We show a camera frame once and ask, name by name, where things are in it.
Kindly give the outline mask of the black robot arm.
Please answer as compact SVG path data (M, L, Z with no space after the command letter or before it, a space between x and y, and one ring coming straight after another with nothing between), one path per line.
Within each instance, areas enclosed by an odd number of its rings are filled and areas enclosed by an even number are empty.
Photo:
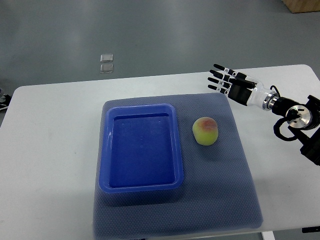
M281 116L273 126L273 132L279 139L302 143L300 153L320 165L320 100L309 95L308 101L301 104L280 96L276 86L270 87L272 96L267 100L266 109Z

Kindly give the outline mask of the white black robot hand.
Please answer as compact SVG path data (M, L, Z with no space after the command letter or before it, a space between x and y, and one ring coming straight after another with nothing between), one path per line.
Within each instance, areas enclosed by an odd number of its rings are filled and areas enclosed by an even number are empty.
M249 75L216 63L213 67L219 71L213 69L209 71L212 76L207 78L211 82L207 87L241 105L248 106L249 99L260 82Z

